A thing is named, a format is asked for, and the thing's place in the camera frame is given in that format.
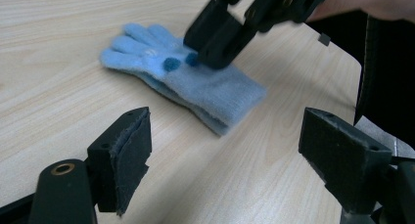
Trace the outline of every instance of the screw hole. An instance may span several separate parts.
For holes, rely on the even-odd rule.
[[[51,171],[52,175],[64,175],[67,174],[75,168],[75,165],[73,163],[63,163],[59,164],[56,167],[54,167]]]

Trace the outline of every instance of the wooden table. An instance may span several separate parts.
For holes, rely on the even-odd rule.
[[[352,123],[360,66],[335,44],[291,23],[255,38],[234,63],[268,94],[224,137],[100,65],[124,24],[183,36],[207,1],[0,0],[0,206],[33,193],[49,164],[85,159],[122,113],[148,106],[150,170],[122,219],[97,213],[99,223],[338,223],[341,206],[298,153],[305,107]]]

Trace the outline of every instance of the light blue glove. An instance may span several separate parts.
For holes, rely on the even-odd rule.
[[[259,103],[266,90],[230,66],[213,70],[196,62],[161,25],[127,24],[102,52],[104,67],[134,74],[170,100],[197,115],[213,132],[224,135]]]

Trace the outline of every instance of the human hand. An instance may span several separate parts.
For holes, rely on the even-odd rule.
[[[355,10],[362,10],[380,20],[415,22],[415,0],[325,0],[314,10],[308,21]]]

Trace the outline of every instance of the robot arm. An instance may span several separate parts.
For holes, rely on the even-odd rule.
[[[305,22],[324,0],[254,0],[241,24],[228,6],[240,0],[210,0],[186,31],[184,44],[198,52],[198,61],[215,69],[227,67],[255,37],[279,22]]]

